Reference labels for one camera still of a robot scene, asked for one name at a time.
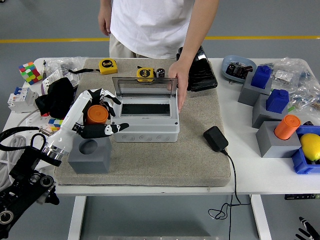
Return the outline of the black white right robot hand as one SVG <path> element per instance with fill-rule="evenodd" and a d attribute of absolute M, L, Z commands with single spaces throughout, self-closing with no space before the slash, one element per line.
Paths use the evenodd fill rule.
<path fill-rule="evenodd" d="M 320 240 L 320 234 L 314 229 L 314 227 L 303 217 L 299 217 L 301 224 L 304 226 L 305 230 L 299 228 L 298 230 L 302 235 L 296 233 L 295 236 L 299 240 Z"/>

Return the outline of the person's left hand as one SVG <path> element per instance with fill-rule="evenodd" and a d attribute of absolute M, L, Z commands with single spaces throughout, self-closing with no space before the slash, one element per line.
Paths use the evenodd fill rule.
<path fill-rule="evenodd" d="M 180 112 L 187 97 L 189 80 L 189 68 L 187 67 L 187 63 L 181 58 L 178 61 L 174 62 L 168 70 L 168 77 L 177 78 L 177 107 L 178 112 Z"/>

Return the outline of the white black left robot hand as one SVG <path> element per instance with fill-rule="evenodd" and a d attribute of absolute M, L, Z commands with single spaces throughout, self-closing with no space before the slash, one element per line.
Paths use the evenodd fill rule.
<path fill-rule="evenodd" d="M 47 138 L 42 152 L 59 160 L 71 152 L 74 138 L 77 135 L 84 139 L 104 138 L 129 127 L 128 123 L 86 125 L 85 118 L 89 107 L 93 104 L 102 104 L 102 107 L 114 117 L 116 114 L 113 104 L 120 105 L 121 102 L 111 92 L 103 88 L 83 91 L 69 109 L 60 129 Z"/>

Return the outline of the person's right hand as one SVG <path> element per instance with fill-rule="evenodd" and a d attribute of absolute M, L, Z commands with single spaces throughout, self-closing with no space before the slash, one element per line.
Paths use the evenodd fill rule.
<path fill-rule="evenodd" d="M 99 12 L 98 14 L 98 26 L 99 30 L 105 35 L 111 34 L 111 13 L 110 12 Z"/>

